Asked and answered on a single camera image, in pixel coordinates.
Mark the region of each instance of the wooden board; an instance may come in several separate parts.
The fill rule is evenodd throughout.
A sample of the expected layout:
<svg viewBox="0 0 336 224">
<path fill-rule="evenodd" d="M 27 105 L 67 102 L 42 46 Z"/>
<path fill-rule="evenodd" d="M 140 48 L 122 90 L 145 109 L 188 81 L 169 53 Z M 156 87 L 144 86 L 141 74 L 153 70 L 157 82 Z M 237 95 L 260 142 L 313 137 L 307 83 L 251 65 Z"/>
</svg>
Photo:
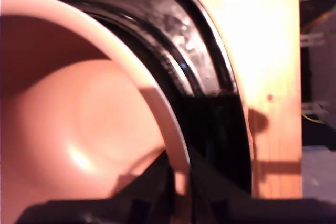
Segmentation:
<svg viewBox="0 0 336 224">
<path fill-rule="evenodd" d="M 224 40 L 250 129 L 253 195 L 299 198 L 299 0 L 201 0 Z"/>
</svg>

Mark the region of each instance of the black object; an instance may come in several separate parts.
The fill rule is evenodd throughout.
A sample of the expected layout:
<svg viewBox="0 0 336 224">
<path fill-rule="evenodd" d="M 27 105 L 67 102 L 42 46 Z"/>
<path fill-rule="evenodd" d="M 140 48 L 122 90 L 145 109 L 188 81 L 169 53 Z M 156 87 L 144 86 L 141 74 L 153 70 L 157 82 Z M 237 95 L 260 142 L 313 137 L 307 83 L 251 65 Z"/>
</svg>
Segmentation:
<svg viewBox="0 0 336 224">
<path fill-rule="evenodd" d="M 200 1 L 61 1 L 98 20 L 133 50 L 166 95 L 187 144 L 250 193 L 242 104 L 223 42 Z"/>
<path fill-rule="evenodd" d="M 189 151 L 194 167 L 190 223 L 336 223 L 336 205 L 313 199 L 251 199 L 208 166 L 192 147 Z M 164 153 L 113 199 L 51 201 L 26 209 L 17 224 L 168 224 L 174 211 L 171 174 Z"/>
</svg>

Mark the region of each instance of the wood grain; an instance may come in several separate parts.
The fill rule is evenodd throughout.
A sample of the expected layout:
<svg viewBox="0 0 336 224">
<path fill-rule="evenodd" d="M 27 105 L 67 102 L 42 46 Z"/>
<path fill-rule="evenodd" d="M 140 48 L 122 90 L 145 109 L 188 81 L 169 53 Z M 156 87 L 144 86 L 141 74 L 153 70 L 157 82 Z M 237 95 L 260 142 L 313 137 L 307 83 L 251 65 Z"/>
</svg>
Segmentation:
<svg viewBox="0 0 336 224">
<path fill-rule="evenodd" d="M 301 197 L 299 0 L 201 1 L 228 50 L 250 126 L 253 195 Z"/>
</svg>

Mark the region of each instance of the wooden plank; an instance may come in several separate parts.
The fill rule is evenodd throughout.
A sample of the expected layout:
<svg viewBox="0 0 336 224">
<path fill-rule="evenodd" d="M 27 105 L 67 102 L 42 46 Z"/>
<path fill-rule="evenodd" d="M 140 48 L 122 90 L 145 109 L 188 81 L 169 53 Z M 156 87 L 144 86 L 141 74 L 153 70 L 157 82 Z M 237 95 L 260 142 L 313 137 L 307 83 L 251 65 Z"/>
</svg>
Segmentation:
<svg viewBox="0 0 336 224">
<path fill-rule="evenodd" d="M 302 196 L 299 0 L 201 0 L 215 20 L 250 128 L 253 195 Z"/>
</svg>

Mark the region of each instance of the yellow wire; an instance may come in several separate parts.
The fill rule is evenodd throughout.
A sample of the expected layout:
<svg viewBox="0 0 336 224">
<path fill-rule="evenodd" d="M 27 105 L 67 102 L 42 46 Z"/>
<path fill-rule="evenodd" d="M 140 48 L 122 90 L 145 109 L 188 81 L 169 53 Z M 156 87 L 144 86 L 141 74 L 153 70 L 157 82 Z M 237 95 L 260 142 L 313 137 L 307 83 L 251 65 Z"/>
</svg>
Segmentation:
<svg viewBox="0 0 336 224">
<path fill-rule="evenodd" d="M 320 21 L 326 19 L 329 16 L 330 13 L 331 13 L 331 11 L 322 13 L 319 17 L 317 17 L 316 19 L 314 19 L 312 22 L 310 22 L 307 25 L 305 25 L 305 27 L 301 30 L 301 34 L 304 34 L 309 28 L 311 28 L 312 26 L 314 26 L 317 22 L 320 22 Z M 322 120 L 317 120 L 317 119 L 313 119 L 313 118 L 307 117 L 305 115 L 303 109 L 302 109 L 302 115 L 303 115 L 304 118 L 306 118 L 307 120 L 309 120 L 311 122 L 324 124 L 324 122 Z"/>
<path fill-rule="evenodd" d="M 301 34 L 304 34 L 309 28 L 311 28 L 313 25 L 315 25 L 317 22 L 322 21 L 326 19 L 331 11 L 327 11 L 325 13 L 322 13 L 320 16 L 318 16 L 316 19 L 314 19 L 312 22 L 305 25 L 305 27 L 301 30 Z"/>
<path fill-rule="evenodd" d="M 309 118 L 309 117 L 307 117 L 307 116 L 304 114 L 304 111 L 303 111 L 303 110 L 302 110 L 302 115 L 303 115 L 304 118 L 306 118 L 307 120 L 309 120 L 309 121 L 311 121 L 311 122 L 313 122 L 313 123 L 324 124 L 324 122 L 321 121 L 321 120 L 317 120 L 317 119 L 313 119 L 313 118 Z"/>
</svg>

